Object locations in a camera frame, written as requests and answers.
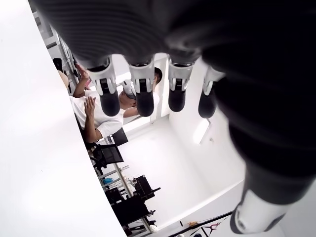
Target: man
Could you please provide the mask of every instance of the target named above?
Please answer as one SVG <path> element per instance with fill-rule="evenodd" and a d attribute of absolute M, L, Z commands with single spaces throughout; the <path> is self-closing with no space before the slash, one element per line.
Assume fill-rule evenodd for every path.
<path fill-rule="evenodd" d="M 76 86 L 73 96 L 70 96 L 70 101 L 79 123 L 84 129 L 85 141 L 93 143 L 117 132 L 123 125 L 125 110 L 135 106 L 136 101 L 128 98 L 123 91 L 118 97 L 119 113 L 113 117 L 107 116 L 102 110 L 98 92 L 84 90 L 85 84 L 89 80 L 88 72 L 78 64 L 76 67 L 81 74 L 81 80 Z"/>
<path fill-rule="evenodd" d="M 159 96 L 157 93 L 155 93 L 155 87 L 158 85 L 161 79 L 162 79 L 161 70 L 159 68 L 155 68 L 155 77 L 154 77 L 154 85 L 153 85 L 154 110 L 157 109 L 157 106 L 159 103 Z M 137 107 L 133 107 L 125 111 L 124 118 L 132 117 L 136 115 L 139 115 L 139 112 L 137 110 Z"/>

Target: blue object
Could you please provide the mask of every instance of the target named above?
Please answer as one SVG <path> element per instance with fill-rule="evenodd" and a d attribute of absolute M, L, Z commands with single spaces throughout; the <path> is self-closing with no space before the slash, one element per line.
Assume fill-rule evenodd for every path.
<path fill-rule="evenodd" d="M 108 183 L 110 183 L 112 181 L 113 181 L 112 178 L 105 178 L 105 179 L 103 179 L 103 184 L 108 184 Z"/>

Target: dark hair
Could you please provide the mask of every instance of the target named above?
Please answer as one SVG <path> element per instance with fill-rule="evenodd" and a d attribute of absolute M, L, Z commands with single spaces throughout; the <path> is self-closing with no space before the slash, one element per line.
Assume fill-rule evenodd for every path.
<path fill-rule="evenodd" d="M 162 79 L 162 72 L 159 68 L 155 68 L 155 75 L 157 74 L 157 82 L 156 85 L 161 81 Z"/>

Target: black fingertip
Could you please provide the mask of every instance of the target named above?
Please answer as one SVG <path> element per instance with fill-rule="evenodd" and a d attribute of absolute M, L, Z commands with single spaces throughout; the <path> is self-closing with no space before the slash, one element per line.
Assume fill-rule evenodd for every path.
<path fill-rule="evenodd" d="M 216 110 L 216 99 L 214 93 L 211 91 L 209 95 L 205 95 L 203 90 L 198 104 L 198 113 L 204 118 L 208 119 L 213 116 Z"/>
<path fill-rule="evenodd" d="M 143 117 L 150 116 L 154 111 L 153 92 L 136 93 L 137 110 Z"/>
<path fill-rule="evenodd" d="M 184 108 L 186 102 L 186 91 L 169 90 L 169 108 L 173 112 L 179 112 Z"/>
<path fill-rule="evenodd" d="M 100 95 L 100 100 L 102 110 L 107 116 L 113 117 L 119 113 L 119 95 L 117 91 L 114 94 Z"/>

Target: chair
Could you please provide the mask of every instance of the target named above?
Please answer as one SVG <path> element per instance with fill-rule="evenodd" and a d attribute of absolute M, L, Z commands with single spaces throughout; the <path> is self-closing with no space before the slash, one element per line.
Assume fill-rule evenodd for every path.
<path fill-rule="evenodd" d="M 90 159 L 95 162 L 94 168 L 97 168 L 101 175 L 103 175 L 102 167 L 106 168 L 108 164 L 124 162 L 121 154 L 119 153 L 119 149 L 117 145 L 97 145 L 96 143 L 87 143 L 84 139 L 84 132 L 81 128 L 80 122 L 75 114 L 76 121 L 79 127 L 79 131 L 81 133 L 85 148 L 87 150 L 91 150 L 91 148 L 95 148 L 92 153 L 93 157 L 90 156 Z"/>
<path fill-rule="evenodd" d="M 93 167 L 97 168 L 101 175 L 103 175 L 102 167 L 106 168 L 108 164 L 124 162 L 115 144 L 97 145 L 92 153 L 93 157 L 90 157 L 90 159 L 95 162 Z"/>

